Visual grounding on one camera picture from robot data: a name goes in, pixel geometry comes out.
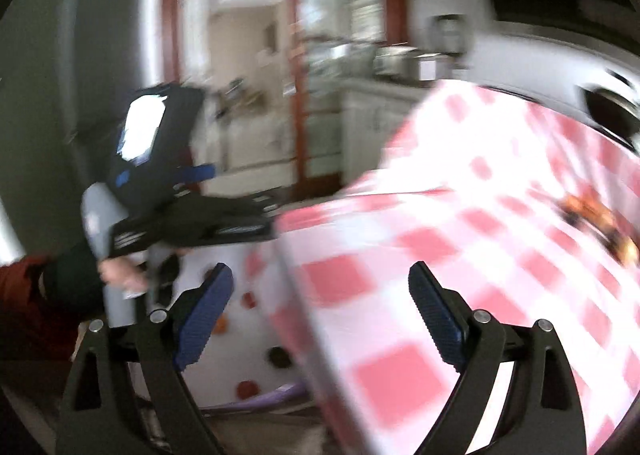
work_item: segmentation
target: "blue gripper pad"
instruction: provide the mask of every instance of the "blue gripper pad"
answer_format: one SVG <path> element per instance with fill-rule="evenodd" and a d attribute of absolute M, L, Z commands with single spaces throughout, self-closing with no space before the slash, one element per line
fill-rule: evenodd
<path fill-rule="evenodd" d="M 178 168 L 178 182 L 183 184 L 197 184 L 216 176 L 216 165 L 199 164 L 197 166 L 182 166 Z"/>
<path fill-rule="evenodd" d="M 460 310 L 447 298 L 446 290 L 438 283 L 423 261 L 409 269 L 409 293 L 420 311 L 442 361 L 461 372 L 466 366 L 465 340 L 468 325 Z"/>
<path fill-rule="evenodd" d="M 183 292 L 171 309 L 177 351 L 174 365 L 182 372 L 200 359 L 216 321 L 234 291 L 234 276 L 219 263 L 197 289 Z"/>

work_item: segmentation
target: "metal screw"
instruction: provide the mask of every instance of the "metal screw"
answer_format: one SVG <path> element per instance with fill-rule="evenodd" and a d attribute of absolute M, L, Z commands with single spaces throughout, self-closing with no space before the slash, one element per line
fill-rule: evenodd
<path fill-rule="evenodd" d="M 149 315 L 149 320 L 151 323 L 162 323 L 166 320 L 167 313 L 164 309 L 156 309 Z"/>
<path fill-rule="evenodd" d="M 100 332 L 103 326 L 104 326 L 104 323 L 102 322 L 102 320 L 93 320 L 89 324 L 89 330 L 91 332 Z"/>
<path fill-rule="evenodd" d="M 538 327 L 540 327 L 544 332 L 551 332 L 554 329 L 554 325 L 549 320 L 538 320 Z"/>
<path fill-rule="evenodd" d="M 474 312 L 474 320 L 478 323 L 489 323 L 491 315 L 487 311 L 480 309 Z"/>

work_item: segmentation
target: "table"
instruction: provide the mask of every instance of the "table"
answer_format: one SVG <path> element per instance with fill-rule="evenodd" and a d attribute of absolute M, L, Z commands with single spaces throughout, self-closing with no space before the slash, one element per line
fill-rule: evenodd
<path fill-rule="evenodd" d="M 585 192 L 623 231 L 640 228 L 636 156 L 561 114 L 446 81 L 378 170 L 278 220 L 247 258 L 248 283 L 348 453 L 413 454 L 456 382 L 408 293 L 417 260 L 503 323 L 554 323 L 595 453 L 640 390 L 640 288 L 637 269 L 564 222 L 556 201 Z"/>

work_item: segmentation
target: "red sleeve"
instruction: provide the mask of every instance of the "red sleeve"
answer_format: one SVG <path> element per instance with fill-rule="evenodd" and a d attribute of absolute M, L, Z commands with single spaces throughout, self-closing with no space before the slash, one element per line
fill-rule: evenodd
<path fill-rule="evenodd" d="M 49 307 L 38 292 L 47 257 L 26 257 L 0 266 L 0 306 L 15 316 L 23 332 L 50 359 L 69 359 L 78 338 L 79 320 Z"/>

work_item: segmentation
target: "wooden frame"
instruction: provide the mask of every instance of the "wooden frame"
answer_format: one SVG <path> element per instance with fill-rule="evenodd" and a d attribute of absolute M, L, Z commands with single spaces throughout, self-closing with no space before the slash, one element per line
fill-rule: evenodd
<path fill-rule="evenodd" d="M 408 44 L 408 0 L 386 0 L 386 44 Z"/>
<path fill-rule="evenodd" d="M 162 0 L 162 72 L 164 81 L 180 81 L 180 0 Z"/>

